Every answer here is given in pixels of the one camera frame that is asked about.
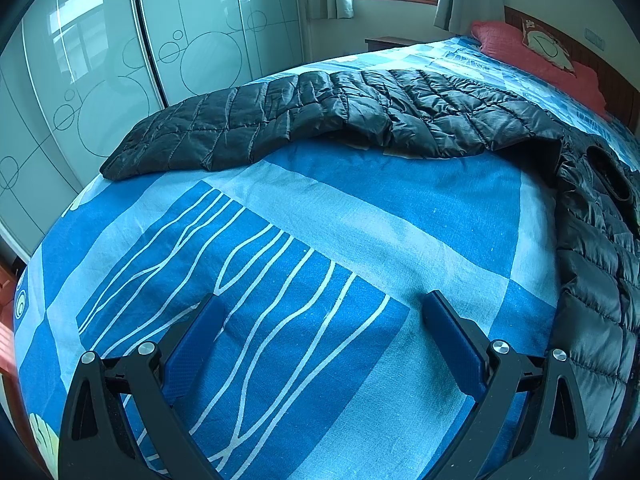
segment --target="sliding wardrobe door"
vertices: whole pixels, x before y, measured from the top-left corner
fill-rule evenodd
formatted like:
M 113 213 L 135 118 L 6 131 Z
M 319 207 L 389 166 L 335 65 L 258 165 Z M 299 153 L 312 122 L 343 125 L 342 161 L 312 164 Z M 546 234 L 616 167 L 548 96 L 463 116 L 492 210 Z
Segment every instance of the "sliding wardrobe door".
M 255 78 L 302 64 L 297 0 L 240 0 L 240 9 Z
M 20 27 L 0 56 L 0 117 L 0 235 L 28 261 L 82 186 L 38 106 Z
M 85 186 L 129 130 L 160 109 L 131 0 L 35 0 L 22 33 L 42 113 Z
M 238 0 L 140 0 L 168 103 L 247 83 Z

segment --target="black puffer jacket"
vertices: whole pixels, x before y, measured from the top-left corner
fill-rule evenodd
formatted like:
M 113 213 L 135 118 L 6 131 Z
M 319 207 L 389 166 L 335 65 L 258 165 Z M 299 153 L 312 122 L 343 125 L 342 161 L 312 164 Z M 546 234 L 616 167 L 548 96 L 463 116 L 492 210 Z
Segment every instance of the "black puffer jacket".
M 526 142 L 558 190 L 562 294 L 550 346 L 574 364 L 591 476 L 640 415 L 640 176 L 599 137 L 510 92 L 423 71 L 304 73 L 187 99 L 141 121 L 102 167 L 120 180 L 173 169 L 222 170 L 298 139 L 349 132 L 430 157 Z

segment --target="pillow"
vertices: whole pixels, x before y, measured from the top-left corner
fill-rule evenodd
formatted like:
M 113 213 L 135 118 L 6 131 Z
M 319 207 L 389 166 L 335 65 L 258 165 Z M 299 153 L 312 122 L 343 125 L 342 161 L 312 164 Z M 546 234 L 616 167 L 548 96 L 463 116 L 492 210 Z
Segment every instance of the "pillow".
M 528 46 L 536 54 L 540 54 L 548 62 L 562 70 L 574 73 L 574 66 L 569 60 L 569 53 L 556 38 L 544 28 L 531 20 L 522 20 L 522 32 L 524 46 Z
M 610 121 L 598 89 L 598 76 L 588 66 L 574 62 L 575 75 L 549 63 L 522 44 L 522 31 L 504 22 L 474 22 L 471 33 L 482 43 L 480 52 L 529 72 L 569 94 L 600 117 Z

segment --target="circle pattern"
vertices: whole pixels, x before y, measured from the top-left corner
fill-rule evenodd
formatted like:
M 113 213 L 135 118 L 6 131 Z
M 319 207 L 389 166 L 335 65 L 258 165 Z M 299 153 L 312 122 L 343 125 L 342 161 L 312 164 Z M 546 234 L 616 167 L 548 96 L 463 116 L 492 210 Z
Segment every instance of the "circle pattern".
M 180 46 L 175 41 L 167 41 L 158 51 L 160 61 L 172 63 L 180 56 Z
M 254 32 L 261 32 L 267 26 L 267 15 L 261 10 L 254 10 L 247 18 L 247 27 Z
M 234 32 L 242 30 L 242 12 L 240 7 L 226 7 L 226 26 Z
M 238 43 L 222 32 L 206 32 L 195 38 L 180 61 L 182 82 L 194 95 L 232 86 L 241 69 Z
M 149 98 L 142 85 L 118 76 L 98 83 L 87 94 L 78 113 L 78 135 L 89 153 L 107 158 L 131 127 L 148 115 Z
M 0 187 L 11 189 L 18 182 L 20 167 L 12 156 L 5 156 L 0 159 Z
M 76 111 L 71 105 L 61 105 L 53 114 L 53 126 L 59 131 L 66 130 L 74 122 Z
M 142 50 L 138 38 L 131 38 L 122 49 L 122 62 L 132 70 L 137 70 L 145 65 Z
M 20 319 L 24 314 L 24 305 L 27 303 L 27 293 L 23 290 L 20 292 L 17 301 L 15 302 L 15 319 Z

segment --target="bedspread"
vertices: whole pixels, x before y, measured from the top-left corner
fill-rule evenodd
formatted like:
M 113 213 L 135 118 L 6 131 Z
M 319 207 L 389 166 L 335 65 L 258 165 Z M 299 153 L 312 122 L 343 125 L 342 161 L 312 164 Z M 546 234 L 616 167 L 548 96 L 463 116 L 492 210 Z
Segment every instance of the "bedspread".
M 636 167 L 624 130 L 465 41 L 284 75 L 425 68 L 485 80 L 600 134 Z M 176 409 L 224 478 L 420 478 L 470 401 L 415 298 L 439 288 L 490 339 L 542 354 L 558 299 L 553 211 L 550 190 L 517 158 L 427 160 L 328 140 L 217 173 L 98 177 L 18 284 L 17 365 L 38 445 L 53 467 L 83 351 L 116 356 L 158 341 L 213 291 L 224 329 Z

